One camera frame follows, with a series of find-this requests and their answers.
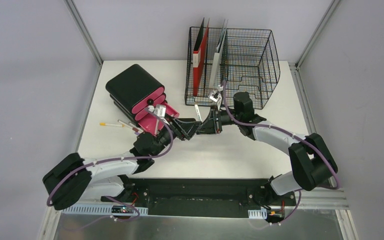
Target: tabletop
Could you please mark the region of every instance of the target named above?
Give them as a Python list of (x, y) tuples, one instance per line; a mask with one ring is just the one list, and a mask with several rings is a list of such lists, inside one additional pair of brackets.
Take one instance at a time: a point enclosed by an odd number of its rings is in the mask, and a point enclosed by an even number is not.
[[(96, 85), (78, 153), (83, 158), (103, 158), (129, 151), (136, 135), (126, 127), (100, 126), (117, 124), (128, 118), (113, 104), (106, 83), (133, 64), (139, 64), (165, 86), (168, 104), (180, 118), (197, 118), (194, 106), (185, 105), (186, 61), (104, 61)], [(202, 118), (210, 108), (199, 107)], [(294, 133), (308, 134), (297, 91), (287, 61), (280, 61), (280, 80), (262, 110), (256, 114)], [(189, 141), (176, 139), (171, 151), (155, 158), (145, 172), (132, 178), (269, 178), (291, 170), (289, 157), (263, 142), (243, 136), (237, 126), (224, 126), (221, 134), (195, 135)]]

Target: wire mesh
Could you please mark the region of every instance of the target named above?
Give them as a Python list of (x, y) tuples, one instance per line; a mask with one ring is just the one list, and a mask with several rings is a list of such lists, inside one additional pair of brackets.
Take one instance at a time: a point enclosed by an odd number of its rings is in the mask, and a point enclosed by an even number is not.
[(221, 28), (208, 30), (207, 53), (200, 80), (198, 94), (193, 96), (194, 68), (193, 48), (199, 27), (189, 28), (187, 49), (185, 104), (211, 106), (208, 98), (210, 89), (227, 80), (226, 99), (233, 107), (233, 96), (238, 92), (248, 92), (255, 109), (262, 109), (269, 100), (280, 78), (280, 66), (276, 44), (271, 30), (228, 28), (223, 47), (219, 73), (214, 86), (209, 86), (214, 52)]

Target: gray wall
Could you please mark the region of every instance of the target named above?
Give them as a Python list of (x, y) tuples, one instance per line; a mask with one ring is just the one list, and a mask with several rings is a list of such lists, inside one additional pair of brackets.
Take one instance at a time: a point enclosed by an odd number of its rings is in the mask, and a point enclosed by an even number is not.
[(342, 1), (301, 77), (360, 239), (384, 239), (384, 0)]
[(185, 60), (189, 27), (272, 29), (280, 60), (297, 61), (331, 0), (76, 0), (104, 60)]
[(0, 239), (31, 240), (98, 74), (64, 1), (0, 0)]

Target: red folder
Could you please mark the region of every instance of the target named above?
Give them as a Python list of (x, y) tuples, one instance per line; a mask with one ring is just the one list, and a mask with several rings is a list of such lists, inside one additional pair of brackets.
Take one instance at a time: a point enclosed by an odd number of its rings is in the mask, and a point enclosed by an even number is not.
[(195, 46), (193, 48), (193, 96), (195, 97), (198, 95), (207, 51), (208, 26), (210, 21), (207, 22), (204, 33), (204, 20), (205, 18), (202, 19), (198, 37), (196, 38)]

